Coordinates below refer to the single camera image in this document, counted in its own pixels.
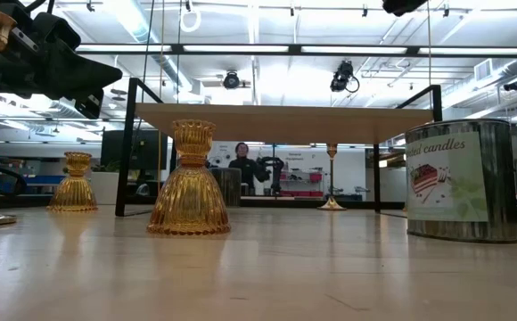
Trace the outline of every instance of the woman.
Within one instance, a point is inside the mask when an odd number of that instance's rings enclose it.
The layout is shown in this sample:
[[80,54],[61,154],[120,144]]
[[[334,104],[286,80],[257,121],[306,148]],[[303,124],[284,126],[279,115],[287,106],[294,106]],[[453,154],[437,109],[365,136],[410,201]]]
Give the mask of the woman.
[[249,191],[254,191],[255,184],[253,177],[257,173],[259,166],[254,160],[249,160],[247,154],[249,153],[249,146],[245,143],[238,143],[234,148],[237,154],[236,160],[231,160],[229,168],[241,170],[241,181],[249,185]]

